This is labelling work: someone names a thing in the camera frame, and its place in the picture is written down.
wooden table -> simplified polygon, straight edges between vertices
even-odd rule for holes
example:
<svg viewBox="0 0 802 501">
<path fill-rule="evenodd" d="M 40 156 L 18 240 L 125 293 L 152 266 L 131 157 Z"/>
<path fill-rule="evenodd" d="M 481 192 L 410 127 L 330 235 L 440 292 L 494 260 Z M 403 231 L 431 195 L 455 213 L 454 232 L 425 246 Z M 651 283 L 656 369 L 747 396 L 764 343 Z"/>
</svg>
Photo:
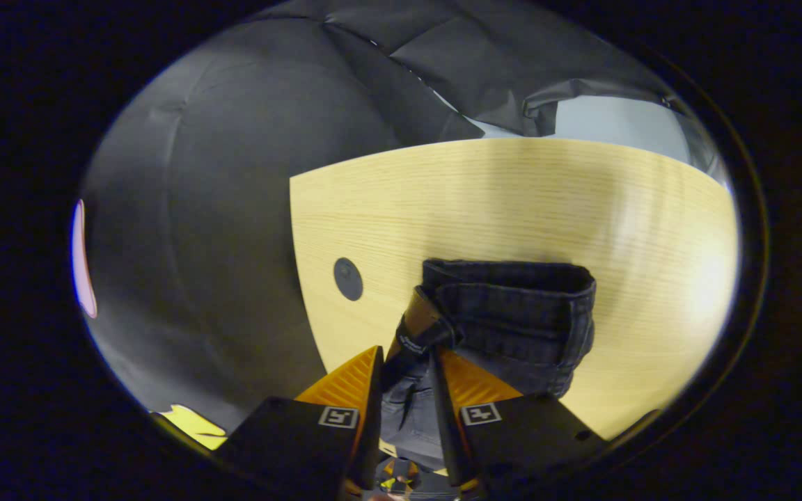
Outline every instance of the wooden table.
<svg viewBox="0 0 802 501">
<path fill-rule="evenodd" d="M 684 387 L 729 308 L 738 231 L 728 191 L 624 146 L 503 138 L 436 143 L 290 178 L 308 320 L 328 371 L 391 344 L 427 257 L 570 262 L 596 278 L 592 351 L 561 399 L 613 438 Z M 333 279 L 347 257 L 363 296 Z"/>
</svg>

